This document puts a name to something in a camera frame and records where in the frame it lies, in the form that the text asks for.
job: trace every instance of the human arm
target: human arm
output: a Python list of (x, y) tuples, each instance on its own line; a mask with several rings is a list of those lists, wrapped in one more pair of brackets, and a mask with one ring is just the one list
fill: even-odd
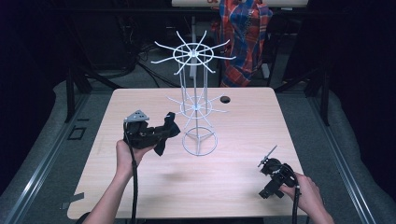
[[(300, 185), (298, 206), (305, 211), (315, 224), (333, 224), (332, 216), (326, 211), (320, 196), (319, 187), (308, 176), (295, 173)], [(281, 186), (280, 190), (294, 200), (295, 188)]]
[[(134, 158), (136, 159), (137, 165), (142, 161), (143, 156), (152, 147), (146, 147), (143, 149), (134, 149)], [(102, 198), (92, 209), (90, 214), (84, 220), (83, 223), (113, 223), (114, 218), (120, 206), (120, 201), (125, 188), (134, 175), (132, 170), (132, 156), (128, 145), (123, 141), (119, 140), (116, 146), (117, 150), (117, 171), (108, 186), (107, 190), (103, 194)]]

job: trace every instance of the red plaid shirt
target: red plaid shirt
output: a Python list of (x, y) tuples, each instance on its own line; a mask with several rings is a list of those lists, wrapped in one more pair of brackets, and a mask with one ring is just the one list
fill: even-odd
[(262, 65), (262, 46), (267, 24), (273, 13), (260, 0), (221, 0), (219, 41), (230, 40), (224, 47), (225, 75), (222, 87), (245, 87), (252, 74)]

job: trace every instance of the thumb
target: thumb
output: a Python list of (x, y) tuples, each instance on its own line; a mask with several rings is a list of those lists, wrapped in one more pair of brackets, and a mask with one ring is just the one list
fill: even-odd
[(280, 186), (279, 190), (289, 195), (289, 197), (294, 198), (294, 188), (289, 188), (288, 186), (282, 185)]

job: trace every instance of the cord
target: cord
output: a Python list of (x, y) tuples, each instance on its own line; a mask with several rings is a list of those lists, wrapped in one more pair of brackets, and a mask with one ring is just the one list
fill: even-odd
[(134, 158), (134, 150), (132, 149), (131, 143), (129, 142), (128, 137), (126, 136), (126, 126), (127, 123), (124, 122), (123, 129), (124, 129), (124, 138), (127, 141), (127, 145), (129, 147), (129, 150), (131, 151), (131, 156), (132, 156), (132, 171), (134, 172), (134, 198), (133, 198), (133, 203), (132, 203), (132, 217), (131, 217), (131, 224), (136, 223), (136, 204), (137, 204), (137, 163), (136, 159)]

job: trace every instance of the wooden table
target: wooden table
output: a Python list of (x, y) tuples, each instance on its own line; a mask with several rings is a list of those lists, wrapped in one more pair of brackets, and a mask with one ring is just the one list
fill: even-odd
[[(308, 0), (264, 0), (268, 7), (306, 7)], [(173, 7), (218, 7), (220, 0), (172, 0)]]
[[(227, 112), (212, 111), (207, 117), (219, 139), (212, 153), (191, 155), (183, 148), (184, 134), (180, 133), (167, 140), (161, 157), (152, 151), (140, 163), (137, 218), (291, 216), (289, 197), (264, 200), (259, 195), (271, 178), (257, 166), (275, 145), (270, 158), (303, 172), (274, 91), (214, 88), (208, 89), (208, 99), (223, 93), (231, 102), (217, 99), (212, 105)], [(76, 189), (85, 198), (71, 203), (70, 218), (91, 211), (115, 174), (115, 145), (122, 138), (124, 118), (140, 109), (149, 117), (149, 127), (162, 126), (169, 111), (180, 111), (179, 104), (166, 96), (181, 101), (180, 89), (114, 91)], [(181, 114), (176, 117), (180, 129), (187, 120)], [(131, 217), (132, 198), (133, 181), (124, 192), (118, 218)]]

